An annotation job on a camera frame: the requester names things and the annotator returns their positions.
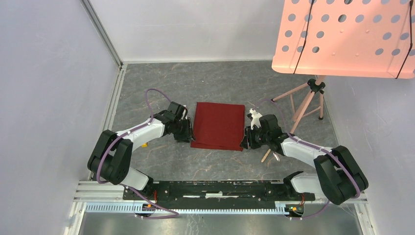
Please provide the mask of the dark red cloth napkin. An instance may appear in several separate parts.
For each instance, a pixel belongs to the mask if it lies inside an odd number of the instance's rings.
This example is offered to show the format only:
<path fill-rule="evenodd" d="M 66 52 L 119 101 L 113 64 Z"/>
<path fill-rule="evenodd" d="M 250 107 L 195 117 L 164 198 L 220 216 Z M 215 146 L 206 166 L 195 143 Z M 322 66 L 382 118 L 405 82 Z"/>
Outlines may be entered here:
<path fill-rule="evenodd" d="M 245 106 L 214 102 L 197 102 L 192 148 L 242 151 Z"/>

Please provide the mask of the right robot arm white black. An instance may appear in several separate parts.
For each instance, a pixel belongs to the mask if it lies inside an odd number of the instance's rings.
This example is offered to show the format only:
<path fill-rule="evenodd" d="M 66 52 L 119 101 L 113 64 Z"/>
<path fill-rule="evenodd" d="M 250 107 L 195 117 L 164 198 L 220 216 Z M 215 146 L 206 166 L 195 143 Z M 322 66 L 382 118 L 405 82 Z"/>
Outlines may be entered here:
<path fill-rule="evenodd" d="M 244 129 L 242 148 L 267 146 L 272 152 L 297 159 L 316 171 L 286 177 L 282 192 L 287 199 L 295 200 L 302 193 L 312 193 L 340 205 L 350 198 L 358 198 L 369 187 L 366 176 L 347 147 L 324 147 L 284 133 L 275 115 L 250 110 L 247 117 L 251 123 Z"/>

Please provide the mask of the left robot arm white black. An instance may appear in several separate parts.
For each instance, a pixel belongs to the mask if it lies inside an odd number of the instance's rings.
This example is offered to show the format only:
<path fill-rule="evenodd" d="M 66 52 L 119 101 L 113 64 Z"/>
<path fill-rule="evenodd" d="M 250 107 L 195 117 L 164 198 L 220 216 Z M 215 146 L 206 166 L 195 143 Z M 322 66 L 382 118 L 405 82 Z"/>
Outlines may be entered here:
<path fill-rule="evenodd" d="M 166 110 L 154 114 L 145 122 L 124 131 L 103 131 L 88 160 L 87 168 L 97 180 L 135 189 L 141 199 L 154 193 L 152 178 L 130 166 L 132 153 L 152 140 L 172 134 L 176 142 L 195 139 L 188 109 L 170 102 Z"/>

